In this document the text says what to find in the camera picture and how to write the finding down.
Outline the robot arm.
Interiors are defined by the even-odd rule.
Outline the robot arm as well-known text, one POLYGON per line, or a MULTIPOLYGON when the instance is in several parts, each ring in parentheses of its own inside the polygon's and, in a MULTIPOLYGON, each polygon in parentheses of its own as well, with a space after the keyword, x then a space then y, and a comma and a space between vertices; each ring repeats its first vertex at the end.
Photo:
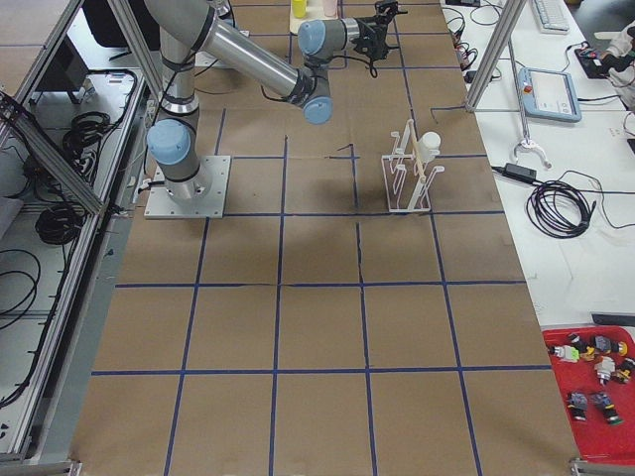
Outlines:
POLYGON ((205 51, 303 110, 307 122, 321 125, 332 116, 328 66, 339 52, 352 49, 374 63, 393 49, 386 43, 388 27, 404 12, 396 1, 378 1, 371 17, 316 19, 298 28, 304 66, 296 68, 221 20, 205 1, 148 1, 149 13, 168 34, 197 53, 205 51))

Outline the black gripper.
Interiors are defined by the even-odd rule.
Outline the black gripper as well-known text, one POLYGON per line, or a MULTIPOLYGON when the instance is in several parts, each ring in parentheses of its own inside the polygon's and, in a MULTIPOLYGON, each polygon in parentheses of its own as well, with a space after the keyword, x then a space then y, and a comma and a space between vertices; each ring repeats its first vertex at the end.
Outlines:
POLYGON ((391 50, 386 43, 388 26, 398 15, 406 15, 406 10, 401 10, 397 0, 380 0, 374 4, 375 16, 357 18, 356 22, 359 26, 359 36, 353 40, 353 50, 358 54, 367 57, 367 67, 370 75, 376 77, 378 75, 374 63, 378 60, 385 60, 391 50))

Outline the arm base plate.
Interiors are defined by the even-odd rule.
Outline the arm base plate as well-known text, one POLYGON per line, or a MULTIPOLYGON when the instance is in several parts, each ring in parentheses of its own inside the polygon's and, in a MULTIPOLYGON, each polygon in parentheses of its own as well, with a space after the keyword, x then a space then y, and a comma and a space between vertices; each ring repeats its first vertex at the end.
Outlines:
POLYGON ((222 218, 230 176, 230 156, 200 156, 198 174, 184 182, 165 180, 157 166, 145 208, 148 219, 222 218))

